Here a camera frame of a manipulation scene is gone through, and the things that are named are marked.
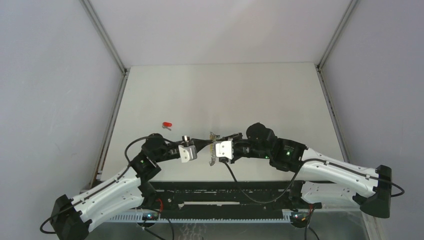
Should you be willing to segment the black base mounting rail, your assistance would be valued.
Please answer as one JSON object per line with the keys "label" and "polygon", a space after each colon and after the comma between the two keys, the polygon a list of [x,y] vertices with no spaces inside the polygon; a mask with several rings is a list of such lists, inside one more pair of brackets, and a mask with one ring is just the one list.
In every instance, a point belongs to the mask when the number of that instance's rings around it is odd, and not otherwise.
{"label": "black base mounting rail", "polygon": [[155,191],[142,206],[171,215],[239,216],[249,212],[308,211],[302,200],[303,181],[152,181]]}

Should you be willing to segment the red capped key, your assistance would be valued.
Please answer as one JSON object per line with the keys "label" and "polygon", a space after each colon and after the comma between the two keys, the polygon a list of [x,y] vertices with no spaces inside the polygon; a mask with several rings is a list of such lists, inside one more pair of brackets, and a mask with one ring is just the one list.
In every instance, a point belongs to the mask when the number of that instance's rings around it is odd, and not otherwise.
{"label": "red capped key", "polygon": [[172,130],[172,126],[173,124],[171,122],[163,122],[162,123],[162,128],[171,131]]}

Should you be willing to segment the right aluminium frame post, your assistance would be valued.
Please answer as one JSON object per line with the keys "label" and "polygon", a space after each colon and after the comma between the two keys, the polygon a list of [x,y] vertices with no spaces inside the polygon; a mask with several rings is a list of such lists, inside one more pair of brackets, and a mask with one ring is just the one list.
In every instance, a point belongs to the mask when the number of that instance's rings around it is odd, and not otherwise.
{"label": "right aluminium frame post", "polygon": [[331,122],[340,147],[342,159],[348,163],[350,162],[351,155],[349,153],[349,147],[346,142],[343,124],[341,122],[341,104],[338,103],[336,91],[336,82],[341,76],[341,73],[336,70],[336,67],[340,66],[339,63],[336,63],[336,60],[339,43],[360,3],[360,0],[350,0],[348,2],[347,7],[345,8],[328,44],[324,49],[323,54],[319,59],[319,62],[315,65],[322,93],[325,98]]}

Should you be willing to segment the left aluminium frame post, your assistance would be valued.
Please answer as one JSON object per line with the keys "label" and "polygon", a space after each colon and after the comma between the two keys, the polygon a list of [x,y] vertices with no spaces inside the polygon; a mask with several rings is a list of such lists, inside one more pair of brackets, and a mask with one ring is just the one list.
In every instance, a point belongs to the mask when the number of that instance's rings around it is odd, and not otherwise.
{"label": "left aluminium frame post", "polygon": [[122,102],[124,90],[128,80],[128,69],[125,67],[124,62],[119,56],[119,53],[115,45],[113,44],[113,41],[110,38],[106,28],[104,27],[97,11],[95,10],[93,3],[90,0],[81,0],[80,3],[83,9],[85,10],[88,18],[90,19],[91,23],[93,24],[93,27],[96,30],[98,36],[100,37],[107,52],[111,56],[112,60],[114,61],[115,65],[117,66],[120,72],[119,81],[118,81],[118,89],[113,99],[111,113],[110,113],[110,116],[108,117],[106,130],[104,133],[102,144],[100,146],[99,157],[94,168],[93,179],[92,179],[92,183],[94,183],[98,179],[98,176],[100,176],[100,174],[103,172],[103,167],[106,161],[107,153],[108,153],[110,142],[112,139],[114,126],[117,120],[119,108]]}

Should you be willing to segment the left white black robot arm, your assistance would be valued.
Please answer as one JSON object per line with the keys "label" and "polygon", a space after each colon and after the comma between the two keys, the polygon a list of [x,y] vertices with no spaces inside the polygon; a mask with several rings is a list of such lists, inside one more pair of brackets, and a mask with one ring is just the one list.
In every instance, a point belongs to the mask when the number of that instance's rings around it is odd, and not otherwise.
{"label": "left white black robot arm", "polygon": [[132,208],[149,209],[158,201],[157,191],[149,182],[161,168],[159,162],[181,159],[184,163],[197,158],[197,153],[212,140],[183,136],[171,141],[158,133],[138,138],[133,145],[144,141],[141,151],[127,160],[126,168],[88,191],[67,197],[62,195],[54,203],[46,220],[52,234],[61,240],[84,240],[103,222]]}

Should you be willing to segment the aluminium frame post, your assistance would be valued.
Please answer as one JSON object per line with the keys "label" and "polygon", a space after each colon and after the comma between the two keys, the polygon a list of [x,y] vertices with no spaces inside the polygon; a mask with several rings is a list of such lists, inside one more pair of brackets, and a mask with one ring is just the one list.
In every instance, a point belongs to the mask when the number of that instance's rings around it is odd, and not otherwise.
{"label": "aluminium frame post", "polygon": [[98,36],[100,37],[107,52],[111,56],[112,60],[114,61],[115,65],[117,66],[120,72],[119,81],[118,81],[118,89],[113,99],[111,113],[110,113],[110,116],[108,117],[106,130],[104,133],[102,144],[100,146],[99,157],[94,168],[93,179],[92,179],[92,183],[94,183],[98,179],[98,176],[100,176],[100,174],[103,172],[103,167],[106,161],[107,153],[108,153],[110,142],[112,139],[114,126],[117,120],[119,108],[122,102],[124,90],[128,80],[128,69],[125,67],[124,62],[119,56],[119,53],[115,45],[113,44],[113,41],[110,38],[106,28],[104,27],[97,11],[95,10],[93,3],[90,0],[81,0],[80,3],[83,9],[85,10],[88,18],[90,19],[91,23],[93,24],[93,27],[96,30]]}
{"label": "aluminium frame post", "polygon": [[349,147],[346,142],[343,124],[341,122],[341,104],[338,103],[336,91],[336,82],[341,76],[341,73],[336,70],[336,67],[340,66],[339,63],[336,63],[336,60],[339,43],[360,3],[360,0],[350,0],[348,2],[347,7],[345,8],[328,44],[324,49],[323,54],[319,59],[319,62],[315,65],[322,93],[325,98],[331,122],[340,147],[342,159],[348,163],[350,162],[351,155],[349,153]]}

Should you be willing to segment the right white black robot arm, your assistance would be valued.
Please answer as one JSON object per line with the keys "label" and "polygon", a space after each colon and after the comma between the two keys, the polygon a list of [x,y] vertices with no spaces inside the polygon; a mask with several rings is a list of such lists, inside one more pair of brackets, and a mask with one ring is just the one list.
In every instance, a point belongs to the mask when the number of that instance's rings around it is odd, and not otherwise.
{"label": "right white black robot arm", "polygon": [[392,199],[392,169],[386,165],[363,167],[325,156],[303,143],[279,138],[274,131],[257,122],[241,133],[222,137],[213,143],[213,155],[224,163],[240,158],[268,159],[269,165],[283,172],[306,174],[317,181],[332,182],[340,190],[312,193],[305,186],[289,194],[295,208],[322,203],[324,199],[345,198],[373,217],[390,217]]}

